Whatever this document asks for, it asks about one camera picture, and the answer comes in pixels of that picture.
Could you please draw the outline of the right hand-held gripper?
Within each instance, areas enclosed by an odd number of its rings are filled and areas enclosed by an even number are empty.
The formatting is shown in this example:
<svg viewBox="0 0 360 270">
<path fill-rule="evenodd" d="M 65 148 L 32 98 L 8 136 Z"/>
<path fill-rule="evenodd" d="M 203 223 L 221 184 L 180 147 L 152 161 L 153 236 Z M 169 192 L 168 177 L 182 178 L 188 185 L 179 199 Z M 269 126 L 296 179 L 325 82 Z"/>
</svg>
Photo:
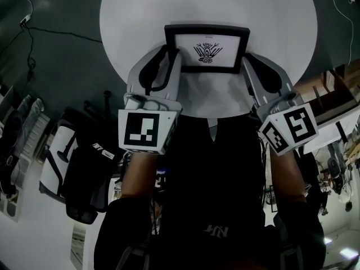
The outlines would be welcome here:
<svg viewBox="0 0 360 270">
<path fill-rule="evenodd" d="M 272 60 L 247 53 L 242 73 L 249 94 L 257 105 L 262 122 L 260 133 L 280 156 L 318 136 L 318 127 L 309 103 L 304 103 L 286 71 Z"/>
</svg>

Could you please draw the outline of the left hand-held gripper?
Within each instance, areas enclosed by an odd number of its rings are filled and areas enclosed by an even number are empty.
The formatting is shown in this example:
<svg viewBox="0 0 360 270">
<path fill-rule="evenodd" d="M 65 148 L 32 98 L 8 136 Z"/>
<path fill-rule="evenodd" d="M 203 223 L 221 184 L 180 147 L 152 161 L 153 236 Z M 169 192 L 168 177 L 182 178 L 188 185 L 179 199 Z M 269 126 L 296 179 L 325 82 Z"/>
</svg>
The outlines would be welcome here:
<svg viewBox="0 0 360 270">
<path fill-rule="evenodd" d="M 118 111 L 121 149 L 164 155 L 182 106 L 177 102 L 182 68 L 179 50 L 159 46 L 146 53 L 129 72 L 125 108 Z M 151 97 L 166 96 L 166 99 Z"/>
</svg>

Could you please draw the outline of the black framed picture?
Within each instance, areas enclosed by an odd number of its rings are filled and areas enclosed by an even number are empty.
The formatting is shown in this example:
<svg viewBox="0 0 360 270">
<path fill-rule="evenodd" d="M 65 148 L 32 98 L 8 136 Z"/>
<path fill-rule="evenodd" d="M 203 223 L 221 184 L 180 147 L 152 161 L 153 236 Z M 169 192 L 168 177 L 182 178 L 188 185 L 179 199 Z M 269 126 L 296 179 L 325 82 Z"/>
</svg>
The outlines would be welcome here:
<svg viewBox="0 0 360 270">
<path fill-rule="evenodd" d="M 180 55 L 183 73 L 238 74 L 250 29 L 215 24 L 173 24 L 164 27 L 171 58 Z"/>
</svg>

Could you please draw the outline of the person's left forearm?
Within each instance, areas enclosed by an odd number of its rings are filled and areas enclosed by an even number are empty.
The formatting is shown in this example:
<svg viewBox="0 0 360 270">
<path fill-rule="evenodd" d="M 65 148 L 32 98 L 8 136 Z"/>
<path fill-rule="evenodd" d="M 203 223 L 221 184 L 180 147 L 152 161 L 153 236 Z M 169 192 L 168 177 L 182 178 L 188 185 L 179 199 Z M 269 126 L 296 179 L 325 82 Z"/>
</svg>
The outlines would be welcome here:
<svg viewBox="0 0 360 270">
<path fill-rule="evenodd" d="M 121 184 L 121 198 L 151 198 L 156 180 L 157 155 L 134 153 Z"/>
</svg>

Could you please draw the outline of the person's right forearm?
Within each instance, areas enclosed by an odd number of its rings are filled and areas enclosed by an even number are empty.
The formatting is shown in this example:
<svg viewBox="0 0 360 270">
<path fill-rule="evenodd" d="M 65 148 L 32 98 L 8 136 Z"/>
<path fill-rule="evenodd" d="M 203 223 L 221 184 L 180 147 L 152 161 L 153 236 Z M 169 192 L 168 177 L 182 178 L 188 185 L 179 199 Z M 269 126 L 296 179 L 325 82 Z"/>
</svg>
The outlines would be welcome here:
<svg viewBox="0 0 360 270">
<path fill-rule="evenodd" d="M 294 154 L 278 156 L 270 148 L 271 175 L 278 210 L 295 202 L 306 202 L 305 183 Z"/>
</svg>

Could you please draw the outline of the round white table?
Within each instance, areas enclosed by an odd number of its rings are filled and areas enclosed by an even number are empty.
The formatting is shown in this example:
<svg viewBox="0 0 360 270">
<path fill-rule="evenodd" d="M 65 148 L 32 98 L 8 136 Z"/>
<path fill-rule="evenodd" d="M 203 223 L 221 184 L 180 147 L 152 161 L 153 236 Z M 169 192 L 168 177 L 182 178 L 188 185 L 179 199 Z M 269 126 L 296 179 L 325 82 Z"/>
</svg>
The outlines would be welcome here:
<svg viewBox="0 0 360 270">
<path fill-rule="evenodd" d="M 305 73 L 317 41 L 313 0 L 102 0 L 101 39 L 123 81 L 145 54 L 165 43 L 170 24 L 246 27 L 247 50 L 280 65 L 292 84 Z"/>
</svg>

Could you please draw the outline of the wooden furniture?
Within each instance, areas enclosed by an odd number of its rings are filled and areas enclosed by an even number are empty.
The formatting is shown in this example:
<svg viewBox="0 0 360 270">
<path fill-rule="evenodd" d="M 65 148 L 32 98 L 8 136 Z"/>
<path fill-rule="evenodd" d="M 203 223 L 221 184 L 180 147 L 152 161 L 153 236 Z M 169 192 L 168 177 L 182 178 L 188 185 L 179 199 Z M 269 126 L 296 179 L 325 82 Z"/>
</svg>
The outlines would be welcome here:
<svg viewBox="0 0 360 270">
<path fill-rule="evenodd" d="M 360 103 L 360 60 L 301 79 L 294 88 L 310 104 L 316 123 L 326 123 Z"/>
</svg>

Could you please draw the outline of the person's black shirt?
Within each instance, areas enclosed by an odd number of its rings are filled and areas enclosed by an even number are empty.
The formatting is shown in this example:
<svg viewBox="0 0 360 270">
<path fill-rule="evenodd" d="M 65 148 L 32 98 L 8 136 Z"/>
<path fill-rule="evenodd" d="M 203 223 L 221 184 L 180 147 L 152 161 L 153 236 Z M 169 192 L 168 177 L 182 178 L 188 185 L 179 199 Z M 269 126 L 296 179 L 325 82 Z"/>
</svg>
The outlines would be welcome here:
<svg viewBox="0 0 360 270">
<path fill-rule="evenodd" d="M 320 270 L 324 232 L 307 200 L 266 226 L 261 154 L 248 115 L 219 119 L 215 137 L 180 116 L 152 197 L 109 204 L 94 270 Z"/>
</svg>

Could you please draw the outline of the black chair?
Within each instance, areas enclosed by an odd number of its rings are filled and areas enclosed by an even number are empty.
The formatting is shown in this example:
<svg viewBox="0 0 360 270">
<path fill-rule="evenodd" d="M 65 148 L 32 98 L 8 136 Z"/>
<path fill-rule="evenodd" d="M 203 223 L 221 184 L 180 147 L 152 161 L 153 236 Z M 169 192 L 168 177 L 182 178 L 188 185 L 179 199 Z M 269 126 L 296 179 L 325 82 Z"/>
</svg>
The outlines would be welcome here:
<svg viewBox="0 0 360 270">
<path fill-rule="evenodd" d="M 81 115 L 73 126 L 77 146 L 61 188 L 67 215 L 84 224 L 92 224 L 98 213 L 106 212 L 110 180 L 124 154 L 119 148 L 117 122 L 111 117 L 111 92 L 104 91 L 103 95 L 105 115 L 91 111 L 86 101 L 84 110 L 90 117 Z"/>
</svg>

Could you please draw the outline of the white drawer shelf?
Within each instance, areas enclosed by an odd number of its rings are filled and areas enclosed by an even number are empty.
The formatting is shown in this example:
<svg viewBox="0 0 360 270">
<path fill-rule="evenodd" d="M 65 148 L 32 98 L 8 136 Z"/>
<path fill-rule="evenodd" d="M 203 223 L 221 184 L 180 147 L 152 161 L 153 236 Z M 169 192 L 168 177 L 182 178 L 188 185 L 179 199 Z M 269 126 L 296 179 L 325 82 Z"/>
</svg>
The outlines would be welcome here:
<svg viewBox="0 0 360 270">
<path fill-rule="evenodd" d="M 20 106 L 10 88 L 0 99 L 0 213 L 18 222 L 23 184 L 50 119 L 43 102 L 27 96 Z"/>
</svg>

